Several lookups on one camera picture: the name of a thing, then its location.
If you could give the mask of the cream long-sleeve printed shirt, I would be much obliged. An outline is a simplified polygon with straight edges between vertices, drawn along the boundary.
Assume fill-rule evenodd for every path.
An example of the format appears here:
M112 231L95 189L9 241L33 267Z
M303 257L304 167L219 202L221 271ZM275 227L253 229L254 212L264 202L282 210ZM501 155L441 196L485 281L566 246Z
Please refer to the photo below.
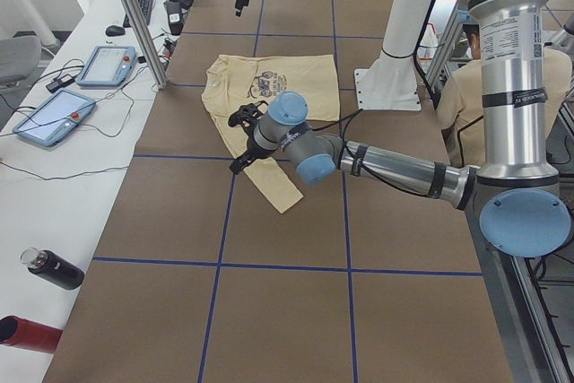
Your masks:
M283 91L297 92L308 106L307 118L334 122L339 119L340 103L335 62L332 55L310 57L239 57L219 55L206 72L207 83L202 101L220 136L234 158L243 155L247 148L248 134L240 126L229 126L229 118L241 106L272 101ZM320 163L304 162L319 154L330 156L336 167L342 149L336 135L316 135L309 130L300 139L289 144L283 152L292 158L297 173L312 184L329 173L316 174L319 166L326 169L326 158L316 158ZM285 213L296 205L303 194L289 180L282 168L272 158L254 161L243 170L263 196L279 212Z

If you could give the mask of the grey office chair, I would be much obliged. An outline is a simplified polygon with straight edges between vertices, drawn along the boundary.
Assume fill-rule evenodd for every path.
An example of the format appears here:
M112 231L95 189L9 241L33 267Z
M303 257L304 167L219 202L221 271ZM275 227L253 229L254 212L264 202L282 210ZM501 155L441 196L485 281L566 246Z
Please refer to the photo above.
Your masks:
M26 79L38 67L41 42L26 35L1 40L1 86L12 87Z

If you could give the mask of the far blue teach pendant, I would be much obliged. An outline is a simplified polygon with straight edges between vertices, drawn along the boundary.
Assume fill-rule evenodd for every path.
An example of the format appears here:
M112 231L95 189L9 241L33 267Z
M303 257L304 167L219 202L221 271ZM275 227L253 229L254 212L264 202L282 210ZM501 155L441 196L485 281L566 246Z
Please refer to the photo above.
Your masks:
M97 46L75 82L80 87L117 87L131 74L136 61L133 46Z

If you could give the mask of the blue teach pendant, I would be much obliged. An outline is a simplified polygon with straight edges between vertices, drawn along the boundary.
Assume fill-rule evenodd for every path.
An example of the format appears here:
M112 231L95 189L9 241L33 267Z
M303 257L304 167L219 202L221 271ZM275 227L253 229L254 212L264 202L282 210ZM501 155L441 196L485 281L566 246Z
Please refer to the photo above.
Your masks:
M96 100L76 91L60 89L25 116L13 132L43 147L64 140L95 109Z
M80 87L117 87L131 74L136 61L133 46L97 46L75 82Z

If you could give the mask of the red water bottle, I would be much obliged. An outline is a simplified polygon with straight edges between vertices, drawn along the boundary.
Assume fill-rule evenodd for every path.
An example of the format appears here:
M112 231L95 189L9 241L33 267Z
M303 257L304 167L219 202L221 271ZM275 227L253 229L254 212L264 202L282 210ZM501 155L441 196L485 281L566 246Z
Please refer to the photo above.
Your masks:
M16 316L1 319L1 345L53 354L63 330Z

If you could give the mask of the black water bottle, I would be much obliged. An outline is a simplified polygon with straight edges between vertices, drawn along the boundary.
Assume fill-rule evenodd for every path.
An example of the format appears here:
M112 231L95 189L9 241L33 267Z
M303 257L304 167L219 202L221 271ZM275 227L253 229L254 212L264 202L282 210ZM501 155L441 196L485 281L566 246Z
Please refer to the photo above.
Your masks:
M51 250L27 248L20 260L31 274L65 290L74 290L83 283L84 272Z

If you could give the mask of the black computer mouse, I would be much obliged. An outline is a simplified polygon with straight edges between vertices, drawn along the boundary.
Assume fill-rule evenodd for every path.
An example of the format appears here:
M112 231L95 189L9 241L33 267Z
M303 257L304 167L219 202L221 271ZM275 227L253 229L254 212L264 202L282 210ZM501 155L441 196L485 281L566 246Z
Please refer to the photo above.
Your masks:
M105 34L108 37L118 37L118 36L123 36L126 34L126 30L124 27L122 26L118 26L118 25L109 25L106 29L105 29Z

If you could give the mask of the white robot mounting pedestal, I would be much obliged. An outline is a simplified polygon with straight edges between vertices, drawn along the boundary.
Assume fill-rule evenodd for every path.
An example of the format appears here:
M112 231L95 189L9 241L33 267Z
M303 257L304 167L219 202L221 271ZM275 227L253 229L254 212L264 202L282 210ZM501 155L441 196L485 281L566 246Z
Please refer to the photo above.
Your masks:
M414 57L432 0L393 0L378 59L357 69L358 106L364 110L419 111Z

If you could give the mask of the aluminium frame post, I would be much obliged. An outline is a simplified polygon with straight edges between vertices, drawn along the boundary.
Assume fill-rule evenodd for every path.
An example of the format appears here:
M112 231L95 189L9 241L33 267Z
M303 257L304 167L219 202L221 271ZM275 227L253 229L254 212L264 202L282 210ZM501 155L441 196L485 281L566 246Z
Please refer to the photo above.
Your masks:
M151 33L144 19L144 15L137 0L120 0L134 30L136 39L151 69L152 76L159 89L167 85L167 76L160 61L160 57L153 44Z

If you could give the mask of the black power adapter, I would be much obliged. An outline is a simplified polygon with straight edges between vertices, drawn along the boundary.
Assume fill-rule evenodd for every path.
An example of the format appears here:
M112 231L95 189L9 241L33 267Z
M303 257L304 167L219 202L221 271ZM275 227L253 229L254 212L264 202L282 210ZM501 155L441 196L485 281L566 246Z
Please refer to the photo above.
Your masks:
M64 74L57 78L54 78L51 82L46 85L46 89L50 93L55 93L56 91L67 87L75 81L75 77L70 74Z

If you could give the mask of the near blue teach pendant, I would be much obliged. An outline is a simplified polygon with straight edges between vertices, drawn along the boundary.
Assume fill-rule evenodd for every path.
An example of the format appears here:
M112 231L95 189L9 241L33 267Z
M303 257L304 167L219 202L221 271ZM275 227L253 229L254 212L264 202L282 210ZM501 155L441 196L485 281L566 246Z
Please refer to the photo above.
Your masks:
M25 116L13 132L43 147L64 140L95 109L96 100L76 91L60 89Z

